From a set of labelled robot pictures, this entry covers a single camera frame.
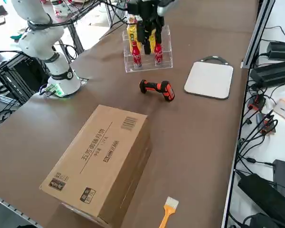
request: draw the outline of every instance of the board handle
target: board handle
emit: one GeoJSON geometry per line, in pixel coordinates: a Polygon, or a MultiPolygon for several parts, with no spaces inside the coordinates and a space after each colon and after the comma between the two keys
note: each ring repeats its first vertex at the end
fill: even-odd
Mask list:
{"type": "Polygon", "coordinates": [[[208,57],[202,58],[200,60],[200,62],[206,62],[206,61],[212,60],[212,59],[220,61],[224,65],[229,65],[229,63],[226,60],[224,60],[222,57],[219,57],[219,56],[208,56],[208,57]]]}

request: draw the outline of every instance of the white cutting board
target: white cutting board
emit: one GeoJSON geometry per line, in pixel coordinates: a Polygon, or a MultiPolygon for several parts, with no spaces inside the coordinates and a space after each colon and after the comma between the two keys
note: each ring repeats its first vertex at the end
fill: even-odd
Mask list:
{"type": "Polygon", "coordinates": [[[216,99],[227,99],[231,86],[233,67],[217,56],[206,57],[195,62],[185,84],[185,91],[191,94],[216,99]],[[216,59],[220,64],[205,61],[216,59]]]}

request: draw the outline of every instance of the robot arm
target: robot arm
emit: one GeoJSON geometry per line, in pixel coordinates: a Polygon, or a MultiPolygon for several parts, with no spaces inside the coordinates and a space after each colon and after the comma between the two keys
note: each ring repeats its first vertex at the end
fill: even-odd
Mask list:
{"type": "Polygon", "coordinates": [[[164,26],[164,15],[178,0],[130,0],[127,2],[129,14],[138,15],[142,19],[137,22],[137,39],[144,46],[146,55],[151,54],[149,37],[155,30],[157,44],[162,42],[162,27],[164,26]]]}
{"type": "Polygon", "coordinates": [[[59,97],[76,92],[81,86],[80,80],[65,56],[52,49],[53,45],[63,36],[63,27],[50,26],[53,20],[44,11],[40,0],[12,0],[11,2],[18,15],[27,20],[30,27],[19,40],[19,47],[25,54],[44,61],[51,73],[48,80],[51,92],[55,92],[59,97]],[[34,27],[32,26],[34,24],[45,26],[34,27]]]}
{"type": "Polygon", "coordinates": [[[157,6],[157,14],[163,17],[177,2],[178,0],[161,0],[157,6]]]}

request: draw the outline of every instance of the cardboard box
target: cardboard box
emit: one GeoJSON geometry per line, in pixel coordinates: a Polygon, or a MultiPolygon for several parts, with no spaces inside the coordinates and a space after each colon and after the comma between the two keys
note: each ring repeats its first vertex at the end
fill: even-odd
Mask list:
{"type": "Polygon", "coordinates": [[[119,227],[150,153],[147,116],[99,105],[40,189],[104,227],[119,227]]]}

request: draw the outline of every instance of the brown table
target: brown table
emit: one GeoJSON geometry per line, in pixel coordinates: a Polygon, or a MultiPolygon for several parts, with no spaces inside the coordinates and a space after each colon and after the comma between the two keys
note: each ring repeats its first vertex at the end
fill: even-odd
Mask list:
{"type": "Polygon", "coordinates": [[[47,228],[96,228],[38,187],[98,104],[147,114],[153,152],[123,228],[155,228],[168,196],[179,200],[167,227],[220,227],[238,136],[247,72],[240,69],[257,0],[181,0],[167,16],[173,69],[126,74],[121,30],[81,54],[73,67],[90,78],[76,95],[34,95],[0,127],[0,197],[47,228]],[[194,61],[218,55],[233,67],[230,97],[184,92],[194,61]],[[141,79],[169,80],[176,98],[141,94],[141,79]]]}

